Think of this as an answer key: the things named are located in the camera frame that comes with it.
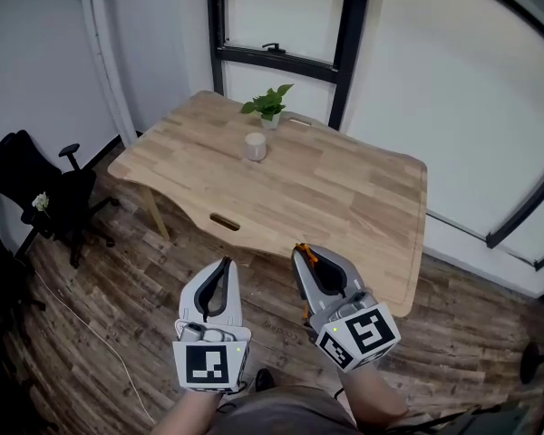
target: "potted plant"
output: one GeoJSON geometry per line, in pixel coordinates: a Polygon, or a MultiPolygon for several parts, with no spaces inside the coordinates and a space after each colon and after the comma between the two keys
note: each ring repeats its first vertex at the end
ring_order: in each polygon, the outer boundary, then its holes
{"type": "Polygon", "coordinates": [[[265,129],[275,129],[278,127],[280,112],[286,108],[282,103],[282,97],[290,90],[293,83],[280,85],[276,91],[268,89],[266,95],[254,97],[252,101],[244,103],[240,112],[250,114],[252,111],[260,113],[262,127],[265,129]]]}

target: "white cable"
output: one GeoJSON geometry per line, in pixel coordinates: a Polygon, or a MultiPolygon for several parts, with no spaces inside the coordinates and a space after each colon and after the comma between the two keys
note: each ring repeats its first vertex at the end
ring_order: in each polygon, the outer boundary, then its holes
{"type": "Polygon", "coordinates": [[[50,294],[52,296],[54,296],[54,298],[56,299],[56,301],[58,301],[61,305],[63,305],[66,309],[68,309],[71,313],[73,313],[73,315],[79,320],[81,321],[83,324],[85,324],[89,330],[91,332],[93,332],[95,334],[95,336],[101,340],[103,343],[105,343],[109,349],[115,353],[115,355],[119,358],[119,361],[121,361],[121,364],[123,365],[123,367],[125,368],[125,373],[127,374],[127,377],[129,377],[129,382],[131,384],[131,387],[133,387],[133,389],[135,390],[135,394],[137,395],[137,398],[139,398],[139,403],[141,404],[141,407],[143,408],[143,410],[145,411],[145,414],[147,414],[147,417],[150,418],[151,422],[153,422],[153,424],[157,424],[157,422],[151,417],[151,415],[147,412],[147,410],[145,409],[145,405],[143,404],[143,400],[141,399],[141,396],[139,395],[139,392],[137,391],[137,388],[135,387],[135,384],[133,383],[133,379],[131,378],[131,375],[129,374],[129,370],[127,369],[127,365],[125,364],[125,361],[123,360],[123,358],[121,358],[121,355],[118,354],[115,349],[110,346],[98,333],[96,333],[94,331],[94,329],[92,329],[92,327],[90,325],[88,325],[83,319],[81,319],[77,313],[75,311],[73,311],[69,306],[67,306],[65,303],[63,303],[63,301],[54,294],[54,292],[49,288],[49,286],[46,284],[46,282],[44,281],[43,277],[38,273],[38,271],[35,270],[35,273],[38,274],[38,277],[40,278],[41,282],[43,283],[43,285],[46,287],[46,290],[48,290],[50,292],[50,294]]]}

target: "white cup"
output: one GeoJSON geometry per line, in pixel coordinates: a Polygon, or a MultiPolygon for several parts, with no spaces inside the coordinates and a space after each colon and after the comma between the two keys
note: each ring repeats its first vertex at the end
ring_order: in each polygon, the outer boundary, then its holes
{"type": "Polygon", "coordinates": [[[244,144],[244,156],[250,161],[261,161],[266,157],[266,137],[260,132],[249,133],[244,144]]]}

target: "window handle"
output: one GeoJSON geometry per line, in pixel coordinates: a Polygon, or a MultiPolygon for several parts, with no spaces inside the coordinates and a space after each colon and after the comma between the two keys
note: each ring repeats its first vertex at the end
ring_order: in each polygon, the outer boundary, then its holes
{"type": "Polygon", "coordinates": [[[264,43],[264,45],[262,45],[262,48],[266,47],[269,47],[268,51],[272,53],[284,54],[287,52],[284,48],[280,48],[280,43],[264,43]]]}

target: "table handle slot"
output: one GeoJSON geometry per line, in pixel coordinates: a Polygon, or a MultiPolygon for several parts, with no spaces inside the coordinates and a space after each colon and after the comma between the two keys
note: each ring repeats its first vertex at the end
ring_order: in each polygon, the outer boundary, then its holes
{"type": "Polygon", "coordinates": [[[239,224],[237,222],[234,222],[227,217],[223,217],[218,213],[211,213],[209,218],[229,230],[233,230],[234,232],[239,230],[239,224]]]}

